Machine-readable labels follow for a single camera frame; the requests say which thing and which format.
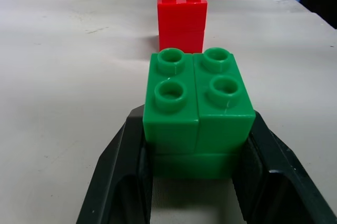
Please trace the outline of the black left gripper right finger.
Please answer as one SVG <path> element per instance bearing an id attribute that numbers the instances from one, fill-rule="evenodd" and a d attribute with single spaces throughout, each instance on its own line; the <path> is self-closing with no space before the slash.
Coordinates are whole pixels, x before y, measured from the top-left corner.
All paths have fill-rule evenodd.
<path id="1" fill-rule="evenodd" d="M 337 224 L 337 216 L 295 153 L 259 113 L 232 182 L 247 224 Z"/>

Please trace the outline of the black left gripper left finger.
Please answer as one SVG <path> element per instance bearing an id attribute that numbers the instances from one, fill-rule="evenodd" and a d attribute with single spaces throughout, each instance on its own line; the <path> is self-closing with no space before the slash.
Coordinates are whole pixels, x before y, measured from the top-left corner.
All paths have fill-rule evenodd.
<path id="1" fill-rule="evenodd" d="M 150 224 L 153 172 L 134 108 L 100 155 L 76 224 Z"/>

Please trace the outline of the green studded block cube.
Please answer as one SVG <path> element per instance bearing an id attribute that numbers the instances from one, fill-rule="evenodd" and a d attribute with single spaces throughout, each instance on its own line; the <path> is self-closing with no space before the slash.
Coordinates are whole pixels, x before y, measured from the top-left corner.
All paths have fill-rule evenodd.
<path id="1" fill-rule="evenodd" d="M 151 55 L 143 127 L 156 177 L 231 177 L 254 120 L 229 51 L 166 48 Z"/>

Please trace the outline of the red studded block cube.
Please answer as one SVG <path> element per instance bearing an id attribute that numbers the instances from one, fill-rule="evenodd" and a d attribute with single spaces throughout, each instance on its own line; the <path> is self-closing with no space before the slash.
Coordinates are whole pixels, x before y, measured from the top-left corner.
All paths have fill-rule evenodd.
<path id="1" fill-rule="evenodd" d="M 159 50 L 203 51 L 207 0 L 157 0 Z"/>

